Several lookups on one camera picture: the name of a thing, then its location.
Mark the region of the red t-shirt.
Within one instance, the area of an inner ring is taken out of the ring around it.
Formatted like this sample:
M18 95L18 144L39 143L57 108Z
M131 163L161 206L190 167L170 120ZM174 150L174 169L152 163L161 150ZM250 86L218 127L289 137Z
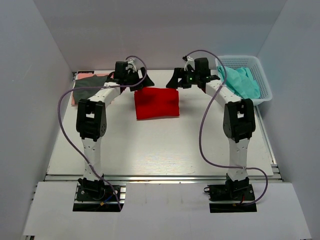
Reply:
M134 93L136 119L179 117L179 101L176 89L145 87Z

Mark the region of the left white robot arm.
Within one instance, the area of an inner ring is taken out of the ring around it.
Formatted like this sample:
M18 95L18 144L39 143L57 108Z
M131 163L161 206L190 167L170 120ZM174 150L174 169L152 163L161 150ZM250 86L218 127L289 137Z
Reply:
M136 58L117 61L115 69L102 86L90 97L81 98L77 104L76 131L83 144L85 167L83 177L88 181L102 181L101 141L107 131L107 106L129 88L131 92L155 84L149 78L146 66L136 67Z

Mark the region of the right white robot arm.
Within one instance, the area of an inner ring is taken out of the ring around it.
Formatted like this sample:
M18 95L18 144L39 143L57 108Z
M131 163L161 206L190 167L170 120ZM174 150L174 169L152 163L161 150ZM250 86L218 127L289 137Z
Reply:
M193 59L182 58L184 67L176 67L166 87L169 89L189 89L197 86L224 108L222 128L229 142L229 165L220 166L227 169L227 179L232 181L225 188L226 195L236 200L244 193L240 181L248 178L247 155L249 141L256 130L253 101L242 99L226 86L227 75L213 74L206 57Z

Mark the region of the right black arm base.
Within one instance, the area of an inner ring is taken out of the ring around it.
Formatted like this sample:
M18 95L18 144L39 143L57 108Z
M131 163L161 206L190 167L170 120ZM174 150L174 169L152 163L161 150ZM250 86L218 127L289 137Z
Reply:
M229 177L224 184L210 184L203 192L209 196L210 213L255 213L257 206L250 180L233 181Z

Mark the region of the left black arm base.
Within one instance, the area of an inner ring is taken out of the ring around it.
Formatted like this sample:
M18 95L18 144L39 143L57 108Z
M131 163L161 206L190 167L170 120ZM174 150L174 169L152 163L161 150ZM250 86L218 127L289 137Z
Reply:
M74 212L119 213L125 202L124 185L110 186L103 180L77 180Z

